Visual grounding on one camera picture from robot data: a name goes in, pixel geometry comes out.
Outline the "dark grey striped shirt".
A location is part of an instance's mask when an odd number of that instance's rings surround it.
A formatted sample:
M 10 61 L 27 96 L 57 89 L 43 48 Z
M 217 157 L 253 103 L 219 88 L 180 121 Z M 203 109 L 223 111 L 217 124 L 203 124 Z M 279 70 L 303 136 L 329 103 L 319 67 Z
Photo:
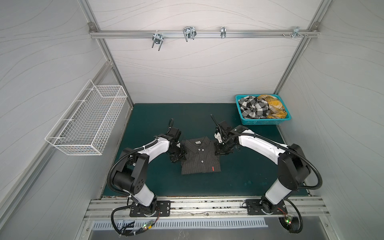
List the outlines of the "dark grey striped shirt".
M 220 157 L 215 155 L 215 143 L 208 137 L 190 139 L 182 142 L 185 147 L 185 161 L 182 161 L 181 174 L 221 172 Z

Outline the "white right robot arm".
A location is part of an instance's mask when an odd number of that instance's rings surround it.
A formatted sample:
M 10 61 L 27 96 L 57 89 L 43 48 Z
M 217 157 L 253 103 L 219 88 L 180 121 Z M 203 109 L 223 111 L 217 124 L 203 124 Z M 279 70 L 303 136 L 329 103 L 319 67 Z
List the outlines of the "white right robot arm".
M 317 190 L 323 185 L 319 170 L 306 159 L 298 145 L 283 145 L 262 137 L 252 130 L 238 126 L 230 131 L 217 128 L 215 143 L 217 155 L 228 155 L 236 146 L 251 149 L 278 166 L 277 180 L 262 196 L 260 206 L 272 214 L 278 204 L 293 191 L 299 189 Z

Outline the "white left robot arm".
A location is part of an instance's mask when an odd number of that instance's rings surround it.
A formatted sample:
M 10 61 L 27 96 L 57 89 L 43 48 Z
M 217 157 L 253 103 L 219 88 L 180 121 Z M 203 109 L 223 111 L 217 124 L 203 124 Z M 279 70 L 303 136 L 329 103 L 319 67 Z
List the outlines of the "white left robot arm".
M 157 197 L 146 185 L 149 163 L 167 153 L 172 161 L 180 161 L 186 151 L 179 141 L 180 135 L 159 135 L 136 149 L 125 149 L 110 168 L 107 185 L 115 193 L 130 197 L 144 208 L 155 208 Z

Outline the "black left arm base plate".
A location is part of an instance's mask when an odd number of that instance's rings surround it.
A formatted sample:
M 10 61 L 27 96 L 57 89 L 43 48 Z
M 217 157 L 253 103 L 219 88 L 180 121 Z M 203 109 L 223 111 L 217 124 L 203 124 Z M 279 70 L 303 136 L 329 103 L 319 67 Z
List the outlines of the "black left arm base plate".
M 141 204 L 134 205 L 130 210 L 130 217 L 169 217 L 170 212 L 170 201 L 154 200 L 148 207 Z

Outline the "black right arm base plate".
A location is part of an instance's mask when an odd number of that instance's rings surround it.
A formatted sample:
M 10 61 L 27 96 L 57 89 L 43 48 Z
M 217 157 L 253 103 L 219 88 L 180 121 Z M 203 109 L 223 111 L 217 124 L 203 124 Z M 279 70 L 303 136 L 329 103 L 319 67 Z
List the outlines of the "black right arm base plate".
M 247 214 L 251 216 L 284 215 L 288 213 L 284 200 L 281 200 L 278 204 L 274 205 L 265 199 L 248 199 L 245 200 L 244 204 Z

